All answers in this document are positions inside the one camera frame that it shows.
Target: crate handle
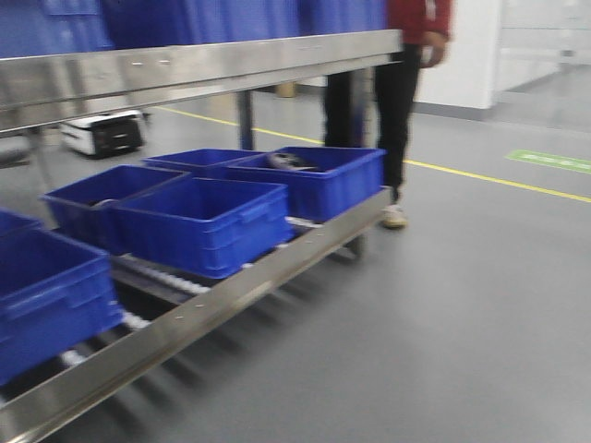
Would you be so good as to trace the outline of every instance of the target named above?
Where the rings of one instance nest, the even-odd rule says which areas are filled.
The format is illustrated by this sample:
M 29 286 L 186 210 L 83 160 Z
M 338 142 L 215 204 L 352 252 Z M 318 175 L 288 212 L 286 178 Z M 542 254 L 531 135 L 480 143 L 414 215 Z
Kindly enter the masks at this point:
M 269 212 L 269 205 L 263 204 L 258 205 L 255 208 L 251 208 L 249 210 L 243 210 L 238 215 L 242 223 L 250 223 L 253 220 L 256 220 Z
M 39 310 L 42 307 L 46 307 L 51 303 L 55 303 L 56 301 L 64 298 L 63 291 L 63 286 L 56 286 L 49 291 L 38 293 L 26 300 L 8 305 L 5 308 L 6 316 L 12 320 L 19 317 L 24 317 L 34 311 Z

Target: shelf leg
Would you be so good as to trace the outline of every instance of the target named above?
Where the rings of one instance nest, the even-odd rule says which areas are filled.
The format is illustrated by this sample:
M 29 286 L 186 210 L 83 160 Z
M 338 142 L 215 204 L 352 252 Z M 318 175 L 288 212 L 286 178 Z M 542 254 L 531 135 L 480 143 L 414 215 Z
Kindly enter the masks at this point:
M 238 118 L 240 121 L 240 148 L 242 150 L 254 150 L 254 137 L 252 135 L 252 91 L 242 90 L 237 93 Z

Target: blue storage bin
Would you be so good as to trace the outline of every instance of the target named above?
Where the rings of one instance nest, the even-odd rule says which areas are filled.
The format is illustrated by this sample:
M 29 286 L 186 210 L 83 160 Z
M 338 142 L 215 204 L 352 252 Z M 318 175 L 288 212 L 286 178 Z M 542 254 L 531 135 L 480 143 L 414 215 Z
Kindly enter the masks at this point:
M 17 233 L 23 229 L 41 227 L 41 221 L 0 208 L 0 237 Z
M 39 229 L 0 238 L 0 386 L 117 325 L 108 257 Z
M 126 250 L 111 217 L 112 206 L 119 200 L 189 177 L 190 174 L 178 171 L 120 165 L 56 189 L 42 199 L 62 233 L 119 255 Z
M 206 43 L 280 39 L 299 35 L 298 0 L 194 0 Z
M 117 49 L 201 43 L 194 0 L 102 0 Z
M 293 233 L 285 186 L 195 178 L 114 208 L 136 257 L 225 278 Z
M 99 0 L 0 1 L 0 58 L 109 49 Z
M 386 28 L 385 0 L 300 0 L 304 34 L 334 34 Z
M 299 35 L 298 0 L 103 0 L 117 48 Z
M 225 178 L 226 168 L 247 157 L 265 155 L 252 150 L 188 150 L 143 159 L 154 168 L 186 171 L 194 177 Z
M 383 150 L 282 148 L 316 164 L 322 172 L 273 169 L 266 157 L 228 168 L 232 180 L 288 185 L 290 215 L 324 222 L 380 191 Z

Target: metal rack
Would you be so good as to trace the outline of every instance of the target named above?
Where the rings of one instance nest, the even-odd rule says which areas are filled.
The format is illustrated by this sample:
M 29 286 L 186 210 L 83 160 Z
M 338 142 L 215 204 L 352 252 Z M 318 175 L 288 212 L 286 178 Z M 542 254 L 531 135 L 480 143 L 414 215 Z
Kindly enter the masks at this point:
M 389 63 L 390 54 L 400 51 L 399 41 L 399 31 L 384 30 L 4 59 L 0 60 L 0 133 L 29 130 L 31 144 L 39 149 L 35 130 L 39 126 L 240 92 L 242 145 L 252 149 L 249 90 L 344 71 L 357 72 L 352 107 L 356 110 L 354 122 L 361 125 L 363 70 Z M 383 190 L 322 225 L 300 222 L 300 235 L 294 241 L 278 246 L 224 281 L 170 277 L 169 269 L 150 271 L 141 263 L 114 258 L 117 288 L 158 299 L 167 305 L 165 312 L 150 323 L 134 326 L 128 321 L 125 331 L 103 334 L 98 351 L 74 358 L 70 367 L 6 403 L 0 402 L 0 441 L 29 443 L 52 434 L 266 293 L 357 239 L 379 219 L 388 201 L 389 191 Z M 195 287 L 204 290 L 195 295 Z

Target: shoe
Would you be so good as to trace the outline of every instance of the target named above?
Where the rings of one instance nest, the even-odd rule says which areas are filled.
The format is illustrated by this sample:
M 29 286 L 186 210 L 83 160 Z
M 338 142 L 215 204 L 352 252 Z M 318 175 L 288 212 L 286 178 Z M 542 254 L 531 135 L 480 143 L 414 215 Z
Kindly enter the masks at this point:
M 403 209 L 399 205 L 390 205 L 384 209 L 381 225 L 386 229 L 401 229 L 408 224 Z

